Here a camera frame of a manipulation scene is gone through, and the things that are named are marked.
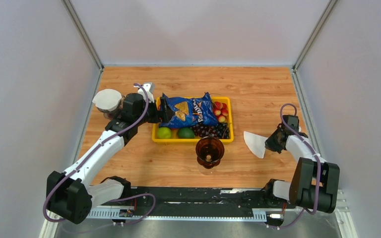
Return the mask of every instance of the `glass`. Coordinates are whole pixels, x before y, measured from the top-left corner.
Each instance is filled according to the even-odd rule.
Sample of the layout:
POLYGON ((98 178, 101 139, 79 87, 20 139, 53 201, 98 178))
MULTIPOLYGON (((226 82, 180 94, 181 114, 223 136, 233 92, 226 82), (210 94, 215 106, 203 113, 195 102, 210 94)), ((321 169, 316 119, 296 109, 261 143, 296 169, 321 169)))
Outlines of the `glass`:
POLYGON ((223 143, 214 137, 204 137, 199 140, 195 150, 198 164, 206 169, 218 166, 224 155, 223 143))

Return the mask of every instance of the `plastic tray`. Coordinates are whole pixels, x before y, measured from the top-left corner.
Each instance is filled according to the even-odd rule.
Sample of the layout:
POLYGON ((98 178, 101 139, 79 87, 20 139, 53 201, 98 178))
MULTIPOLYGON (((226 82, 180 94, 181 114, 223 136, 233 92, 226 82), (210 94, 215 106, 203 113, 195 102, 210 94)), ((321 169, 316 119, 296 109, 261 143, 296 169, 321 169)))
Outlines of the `plastic tray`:
MULTIPOLYGON (((230 104, 230 98, 228 97, 211 97, 211 100, 214 102, 221 102, 227 104, 227 110, 229 111, 229 115, 226 116, 227 118, 227 124, 230 128, 230 139, 220 139, 223 144, 230 144, 234 140, 234 133, 233 133, 233 120, 232 120, 232 110, 231 110, 231 104, 230 104)), ((160 98, 157 98, 156 100, 157 107, 160 105, 160 98)), ((152 127, 152 141, 159 144, 193 144, 197 143, 201 138, 199 136, 195 137, 194 139, 180 139, 177 137, 178 129, 172 130, 172 138, 170 139, 159 139, 157 138, 157 130, 158 130, 158 124, 154 124, 152 127)))

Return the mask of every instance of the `green lime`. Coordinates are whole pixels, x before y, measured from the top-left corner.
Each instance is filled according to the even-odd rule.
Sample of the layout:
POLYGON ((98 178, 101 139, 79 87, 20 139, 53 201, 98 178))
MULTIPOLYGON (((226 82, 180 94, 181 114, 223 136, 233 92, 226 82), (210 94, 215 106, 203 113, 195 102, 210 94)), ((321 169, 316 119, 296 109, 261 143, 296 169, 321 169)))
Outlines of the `green lime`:
POLYGON ((180 139, 194 139, 195 133, 193 132, 192 129, 190 129, 188 127, 184 127, 184 128, 179 129, 178 138, 180 138, 180 139))
POLYGON ((168 127, 160 127, 157 130, 157 137, 160 139, 170 139, 172 138, 172 130, 168 127))

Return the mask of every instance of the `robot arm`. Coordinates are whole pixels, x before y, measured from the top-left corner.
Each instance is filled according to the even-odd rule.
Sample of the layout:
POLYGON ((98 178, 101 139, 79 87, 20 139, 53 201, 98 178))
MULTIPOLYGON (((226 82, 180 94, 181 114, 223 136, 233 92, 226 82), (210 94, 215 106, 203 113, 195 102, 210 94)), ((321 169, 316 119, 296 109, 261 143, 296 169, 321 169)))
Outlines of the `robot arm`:
MULTIPOLYGON (((290 125, 294 131, 299 128, 299 119, 297 116, 284 115, 285 122, 290 125)), ((307 143, 311 144, 307 135, 299 135, 307 143)), ((316 179, 318 165, 315 155, 309 150, 307 145, 282 123, 278 125, 276 131, 265 141, 265 147, 271 151, 281 153, 282 150, 288 150, 294 159, 298 162, 293 175, 293 180, 285 182, 282 180, 271 179, 265 186, 267 199, 284 199, 289 203, 304 208, 313 208, 315 202, 315 185, 312 185, 313 179, 316 179)), ((316 154, 321 164, 317 210, 332 213, 336 206, 339 167, 336 164, 327 162, 319 154, 316 154)))
POLYGON ((55 187, 57 189, 49 198, 47 210, 79 224, 92 208, 113 199, 129 196, 130 182, 124 178, 113 176, 101 184, 95 186, 90 184, 108 160, 137 134, 141 124, 167 122, 171 119, 174 113, 163 99, 161 99, 162 110, 157 110, 152 95, 153 90, 152 83, 145 83, 138 93, 131 93, 126 97, 122 97, 119 92, 112 89, 100 91, 95 96, 93 103, 100 111, 109 114, 112 120, 100 138, 78 161, 62 173, 53 171, 49 175, 47 196, 55 187), (122 132, 138 121, 144 112, 143 89, 149 101, 147 111, 135 126, 122 132))

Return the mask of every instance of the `wooden surface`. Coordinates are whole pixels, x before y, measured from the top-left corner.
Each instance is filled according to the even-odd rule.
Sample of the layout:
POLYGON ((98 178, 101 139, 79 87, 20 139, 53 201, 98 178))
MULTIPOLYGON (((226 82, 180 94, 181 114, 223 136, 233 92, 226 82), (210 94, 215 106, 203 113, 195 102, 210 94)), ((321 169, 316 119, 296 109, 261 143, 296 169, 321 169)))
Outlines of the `wooden surface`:
MULTIPOLYGON (((154 82, 155 97, 163 92, 169 97, 203 96, 204 92, 230 97, 235 140, 225 145, 221 164, 206 175, 196 162, 195 146, 156 144, 151 140, 152 125, 144 124, 104 166, 93 184, 114 175, 126 178, 133 186, 263 187, 272 178, 291 181, 296 162, 287 151, 267 151, 264 159, 258 159, 243 139, 245 130, 270 136, 280 123, 281 105, 299 106, 288 68, 107 67, 99 90, 112 88, 126 95, 136 92, 132 86, 135 82, 154 82)), ((287 107, 284 113, 294 112, 287 107)), ((94 107, 81 155, 99 138, 108 122, 94 107)))

